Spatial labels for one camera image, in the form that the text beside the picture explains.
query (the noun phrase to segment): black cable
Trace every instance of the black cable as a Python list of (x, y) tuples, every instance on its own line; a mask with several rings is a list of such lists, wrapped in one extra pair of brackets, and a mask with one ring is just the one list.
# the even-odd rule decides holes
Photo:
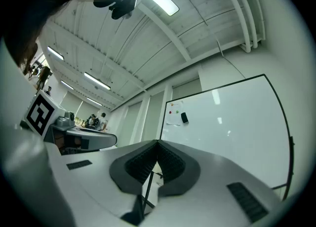
[[(226, 59), (233, 67), (235, 67), (227, 58), (225, 58), (224, 56), (223, 56), (223, 58)], [(236, 68), (236, 70), (242, 75), (242, 77), (243, 77), (244, 79), (246, 79), (246, 77), (241, 73), (241, 71), (239, 71), (239, 70), (237, 69), (237, 67), (235, 67), (235, 68)]]

